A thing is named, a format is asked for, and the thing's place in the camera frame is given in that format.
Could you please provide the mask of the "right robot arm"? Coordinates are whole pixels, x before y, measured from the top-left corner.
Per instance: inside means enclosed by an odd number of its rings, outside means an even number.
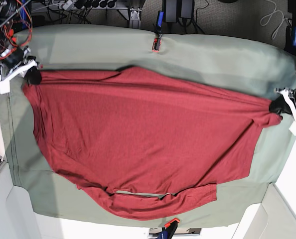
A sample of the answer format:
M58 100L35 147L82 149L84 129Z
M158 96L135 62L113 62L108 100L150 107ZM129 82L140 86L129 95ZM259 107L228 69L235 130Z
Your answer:
M0 0L0 82L18 75L41 83L40 63L30 54L33 20L29 0Z

